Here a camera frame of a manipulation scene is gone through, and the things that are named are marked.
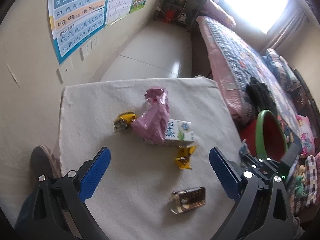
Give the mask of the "yellow snack wrapper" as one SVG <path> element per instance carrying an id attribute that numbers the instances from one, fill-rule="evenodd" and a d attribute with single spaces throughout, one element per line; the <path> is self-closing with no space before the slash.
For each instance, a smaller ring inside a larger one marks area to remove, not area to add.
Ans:
<path id="1" fill-rule="evenodd" d="M 195 153 L 197 146 L 178 147 L 175 164 L 179 169 L 191 170 L 190 158 Z"/>

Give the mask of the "dark cigarette pack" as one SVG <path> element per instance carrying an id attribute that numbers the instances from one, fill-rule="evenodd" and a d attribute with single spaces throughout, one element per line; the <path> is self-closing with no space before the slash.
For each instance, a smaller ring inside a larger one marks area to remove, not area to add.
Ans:
<path id="1" fill-rule="evenodd" d="M 206 204 L 206 189 L 199 186 L 171 193 L 171 212 L 175 215 L 188 213 Z"/>

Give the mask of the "red bin with green rim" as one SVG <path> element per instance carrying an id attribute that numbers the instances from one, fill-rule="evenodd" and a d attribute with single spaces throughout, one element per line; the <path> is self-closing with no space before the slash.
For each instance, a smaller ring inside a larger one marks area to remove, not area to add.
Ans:
<path id="1" fill-rule="evenodd" d="M 280 161 L 287 151 L 284 133 L 278 119 L 269 110 L 263 110 L 246 126 L 240 137 L 246 140 L 251 155 L 259 159 Z"/>

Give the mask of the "checkered plush pillow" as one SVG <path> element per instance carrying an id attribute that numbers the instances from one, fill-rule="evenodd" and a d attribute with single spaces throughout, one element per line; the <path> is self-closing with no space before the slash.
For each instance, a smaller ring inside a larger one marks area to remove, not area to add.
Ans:
<path id="1" fill-rule="evenodd" d="M 303 186 L 306 196 L 303 198 L 297 198 L 294 194 L 291 196 L 291 209 L 297 214 L 319 204 L 319 153 L 299 161 L 294 175 L 295 178 L 302 175 L 305 178 Z"/>

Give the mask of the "person's shoe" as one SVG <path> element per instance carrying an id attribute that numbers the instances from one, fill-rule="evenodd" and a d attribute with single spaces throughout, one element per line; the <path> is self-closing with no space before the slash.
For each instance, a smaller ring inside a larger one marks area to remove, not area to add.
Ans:
<path id="1" fill-rule="evenodd" d="M 33 149 L 30 156 L 30 166 L 36 179 L 40 176 L 49 179 L 62 176 L 60 159 L 56 158 L 44 145 L 36 146 Z"/>

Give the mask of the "pink cartoon pillow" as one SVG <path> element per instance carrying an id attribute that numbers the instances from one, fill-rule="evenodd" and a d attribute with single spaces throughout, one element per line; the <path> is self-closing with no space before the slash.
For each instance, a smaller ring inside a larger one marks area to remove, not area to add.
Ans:
<path id="1" fill-rule="evenodd" d="M 311 130 L 310 121 L 307 116 L 296 115 L 302 142 L 302 158 L 315 155 L 315 142 Z"/>

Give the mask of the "yellow crumpled wrapper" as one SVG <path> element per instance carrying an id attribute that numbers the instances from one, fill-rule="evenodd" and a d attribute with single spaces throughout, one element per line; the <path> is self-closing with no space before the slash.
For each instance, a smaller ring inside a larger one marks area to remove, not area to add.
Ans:
<path id="1" fill-rule="evenodd" d="M 131 127 L 131 124 L 136 120 L 137 115 L 132 112 L 124 112 L 121 113 L 116 117 L 116 119 L 113 122 L 114 125 L 114 131 L 115 132 L 122 132 Z"/>

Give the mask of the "white green milk carton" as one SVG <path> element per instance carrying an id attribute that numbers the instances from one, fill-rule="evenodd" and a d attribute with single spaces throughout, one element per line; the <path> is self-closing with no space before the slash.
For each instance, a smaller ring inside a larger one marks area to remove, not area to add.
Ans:
<path id="1" fill-rule="evenodd" d="M 157 146 L 185 147 L 195 142 L 193 124 L 175 119 L 160 119 L 141 124 L 145 142 Z"/>

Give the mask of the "white towel mat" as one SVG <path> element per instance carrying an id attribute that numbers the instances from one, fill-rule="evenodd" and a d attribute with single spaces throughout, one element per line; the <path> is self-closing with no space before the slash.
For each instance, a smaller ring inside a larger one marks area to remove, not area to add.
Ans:
<path id="1" fill-rule="evenodd" d="M 170 117 L 193 124 L 191 170 L 181 170 L 177 150 L 151 145 L 131 130 L 115 132 L 123 112 L 142 113 L 147 89 L 168 90 Z M 62 93 L 59 148 L 63 172 L 77 170 L 102 147 L 111 163 L 86 201 L 109 239 L 211 239 L 234 203 L 209 163 L 218 147 L 236 163 L 241 140 L 217 83 L 205 77 L 87 83 Z M 188 213 L 171 212 L 172 192 L 205 187 L 206 204 Z"/>

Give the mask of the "black garment on bed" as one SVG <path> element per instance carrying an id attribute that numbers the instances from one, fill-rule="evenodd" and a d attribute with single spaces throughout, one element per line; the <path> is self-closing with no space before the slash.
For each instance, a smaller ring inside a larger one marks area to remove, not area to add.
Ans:
<path id="1" fill-rule="evenodd" d="M 263 110 L 269 110 L 277 117 L 276 104 L 265 83 L 259 82 L 255 77 L 250 77 L 250 83 L 246 86 L 246 93 L 258 113 Z"/>

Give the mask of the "dark wooden headboard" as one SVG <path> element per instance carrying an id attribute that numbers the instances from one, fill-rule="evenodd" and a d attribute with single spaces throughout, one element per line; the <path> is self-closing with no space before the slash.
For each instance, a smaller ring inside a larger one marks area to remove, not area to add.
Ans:
<path id="1" fill-rule="evenodd" d="M 314 139 L 319 139 L 319 109 L 316 101 L 299 71 L 294 69 L 293 73 L 300 82 L 300 86 L 291 92 L 294 106 L 299 115 L 308 117 Z"/>

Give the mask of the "pink plastic bag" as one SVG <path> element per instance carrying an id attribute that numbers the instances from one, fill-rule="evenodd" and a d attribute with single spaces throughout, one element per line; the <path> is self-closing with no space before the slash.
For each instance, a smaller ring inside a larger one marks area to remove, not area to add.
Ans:
<path id="1" fill-rule="evenodd" d="M 145 99 L 149 106 L 131 127 L 144 140 L 163 145 L 169 121 L 168 91 L 163 87 L 151 87 L 146 91 Z"/>

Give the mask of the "blue patterned pillow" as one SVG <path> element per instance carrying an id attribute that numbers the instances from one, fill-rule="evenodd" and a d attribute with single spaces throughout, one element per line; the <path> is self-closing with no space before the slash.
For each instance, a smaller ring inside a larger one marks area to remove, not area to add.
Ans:
<path id="1" fill-rule="evenodd" d="M 274 49 L 268 48 L 263 59 L 283 90 L 291 92 L 300 86 L 300 81 L 287 61 L 279 56 Z"/>

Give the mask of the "pink quilted bed sheet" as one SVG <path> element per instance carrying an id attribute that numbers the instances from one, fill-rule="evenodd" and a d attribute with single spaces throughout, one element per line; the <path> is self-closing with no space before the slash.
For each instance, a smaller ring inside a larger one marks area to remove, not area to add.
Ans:
<path id="1" fill-rule="evenodd" d="M 253 118 L 252 106 L 250 104 L 245 105 L 236 78 L 221 46 L 217 42 L 216 36 L 209 28 L 211 22 L 218 22 L 207 16 L 199 16 L 196 21 L 206 45 L 213 80 L 217 83 L 232 118 L 241 124 L 250 122 Z"/>

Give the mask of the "blue plaid cartoon quilt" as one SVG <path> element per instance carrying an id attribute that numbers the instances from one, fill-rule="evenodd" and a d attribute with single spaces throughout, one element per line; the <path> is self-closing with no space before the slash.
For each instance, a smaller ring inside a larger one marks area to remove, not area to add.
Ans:
<path id="1" fill-rule="evenodd" d="M 250 104 L 252 106 L 253 118 L 251 121 L 257 116 L 257 111 L 246 93 L 246 86 L 250 83 L 250 77 L 255 77 L 259 82 L 268 86 L 276 104 L 278 115 L 296 136 L 300 136 L 296 119 L 298 113 L 291 96 L 280 86 L 260 54 L 223 24 L 211 22 L 209 28 L 216 36 L 217 42 L 221 46 L 230 69 L 236 78 L 237 84 L 241 89 L 241 95 L 244 97 L 245 105 Z"/>

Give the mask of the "red container under shelf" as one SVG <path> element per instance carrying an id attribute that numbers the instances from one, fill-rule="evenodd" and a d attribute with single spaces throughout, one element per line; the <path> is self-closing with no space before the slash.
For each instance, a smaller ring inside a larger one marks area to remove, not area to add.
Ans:
<path id="1" fill-rule="evenodd" d="M 166 10 L 164 13 L 163 22 L 170 24 L 175 18 L 176 11 L 174 10 Z"/>

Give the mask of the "dark shelf unit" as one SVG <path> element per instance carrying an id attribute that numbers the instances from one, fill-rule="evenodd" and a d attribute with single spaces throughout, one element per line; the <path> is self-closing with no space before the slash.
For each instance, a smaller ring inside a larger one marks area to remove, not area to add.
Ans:
<path id="1" fill-rule="evenodd" d="M 176 11 L 171 23 L 191 31 L 205 3 L 206 0 L 159 0 L 152 19 L 154 21 L 163 20 L 165 11 L 171 9 Z"/>

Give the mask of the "white wall socket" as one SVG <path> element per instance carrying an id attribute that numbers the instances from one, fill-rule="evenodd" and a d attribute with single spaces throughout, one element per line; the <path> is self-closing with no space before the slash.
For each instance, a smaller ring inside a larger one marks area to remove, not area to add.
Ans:
<path id="1" fill-rule="evenodd" d="M 81 61 L 84 61 L 92 51 L 91 39 L 88 39 L 80 48 Z"/>

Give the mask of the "pinyin wall poster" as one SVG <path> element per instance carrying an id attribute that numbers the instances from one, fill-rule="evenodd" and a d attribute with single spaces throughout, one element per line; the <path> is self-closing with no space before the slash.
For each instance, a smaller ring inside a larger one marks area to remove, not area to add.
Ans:
<path id="1" fill-rule="evenodd" d="M 106 25 L 108 0 L 48 0 L 53 46 L 59 64 Z"/>

